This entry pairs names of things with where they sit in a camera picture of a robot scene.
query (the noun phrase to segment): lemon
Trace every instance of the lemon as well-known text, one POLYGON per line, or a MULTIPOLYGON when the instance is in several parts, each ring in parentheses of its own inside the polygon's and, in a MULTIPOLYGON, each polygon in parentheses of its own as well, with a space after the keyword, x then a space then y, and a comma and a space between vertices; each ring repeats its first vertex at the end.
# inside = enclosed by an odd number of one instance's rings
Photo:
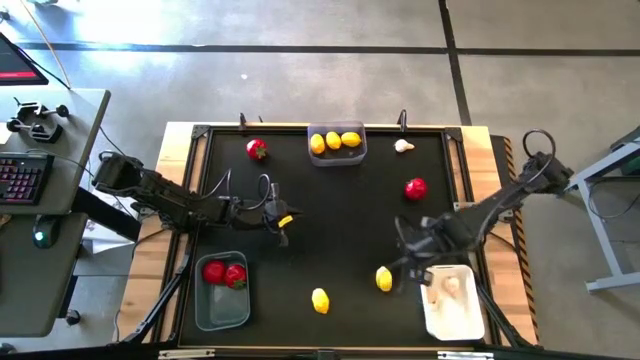
POLYGON ((349 147, 356 147, 360 145, 362 139, 360 139, 360 135, 354 132, 347 132, 342 134, 342 143, 349 147))
POLYGON ((320 155, 324 152, 324 139, 320 134, 314 134, 309 140, 309 147, 314 154, 320 155))
POLYGON ((313 302, 313 308, 320 314, 329 312, 329 297, 321 288, 313 290, 313 293, 311 293, 311 302, 313 302))
POLYGON ((381 266, 380 269, 376 271, 376 285, 378 288, 384 292, 391 291, 391 285, 393 283, 393 277, 391 276, 391 272, 384 266, 381 266))
POLYGON ((338 135, 336 132, 331 131, 327 133, 327 145, 329 145, 329 147, 333 150, 338 150, 340 149, 340 146, 342 145, 342 141, 340 140, 340 135, 338 135))

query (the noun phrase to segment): computer mouse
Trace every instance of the computer mouse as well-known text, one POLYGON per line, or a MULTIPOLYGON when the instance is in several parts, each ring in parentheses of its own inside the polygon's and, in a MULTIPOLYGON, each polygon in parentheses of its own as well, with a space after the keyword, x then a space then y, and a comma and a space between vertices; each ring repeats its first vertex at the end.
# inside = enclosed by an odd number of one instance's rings
POLYGON ((60 234, 60 216, 38 215, 33 224, 33 244, 39 249, 48 249, 56 243, 60 234))

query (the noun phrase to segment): clear plastic bin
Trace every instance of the clear plastic bin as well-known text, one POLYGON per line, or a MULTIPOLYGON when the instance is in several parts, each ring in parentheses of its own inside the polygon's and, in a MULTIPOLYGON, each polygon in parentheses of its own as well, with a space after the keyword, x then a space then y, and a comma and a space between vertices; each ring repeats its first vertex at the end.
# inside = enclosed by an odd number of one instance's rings
POLYGON ((251 314, 249 300, 249 269, 247 259, 238 251, 206 255, 196 264, 196 325, 202 331, 228 329, 244 324, 251 314), (212 260, 226 266, 240 264, 247 270, 247 284, 242 289, 212 285, 202 278, 202 268, 212 260))
POLYGON ((346 166, 358 165, 367 154, 367 136, 364 125, 358 121, 335 121, 325 123, 312 123, 307 127, 307 147, 309 149, 309 157, 311 163, 315 166, 346 166), (335 131, 338 135, 346 132, 355 132, 360 135, 362 143, 354 148, 342 145, 338 150, 332 150, 326 146, 327 133, 335 131), (316 155, 311 151, 311 137, 315 134, 322 135, 325 138, 325 151, 316 155))

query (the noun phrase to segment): monitor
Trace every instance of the monitor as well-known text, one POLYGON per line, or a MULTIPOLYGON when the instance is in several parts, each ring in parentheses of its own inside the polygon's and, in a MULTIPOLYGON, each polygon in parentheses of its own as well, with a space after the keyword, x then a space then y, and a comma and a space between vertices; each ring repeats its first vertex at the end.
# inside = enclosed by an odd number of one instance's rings
POLYGON ((33 63, 0 33, 0 86, 46 85, 49 80, 33 63))

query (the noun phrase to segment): computer keyboard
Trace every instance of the computer keyboard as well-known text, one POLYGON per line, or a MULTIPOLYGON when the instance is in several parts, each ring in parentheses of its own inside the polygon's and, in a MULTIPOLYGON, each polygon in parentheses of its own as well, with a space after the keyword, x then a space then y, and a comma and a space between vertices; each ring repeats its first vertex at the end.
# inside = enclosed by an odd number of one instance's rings
POLYGON ((47 154, 0 153, 0 205, 37 205, 52 165, 47 154))

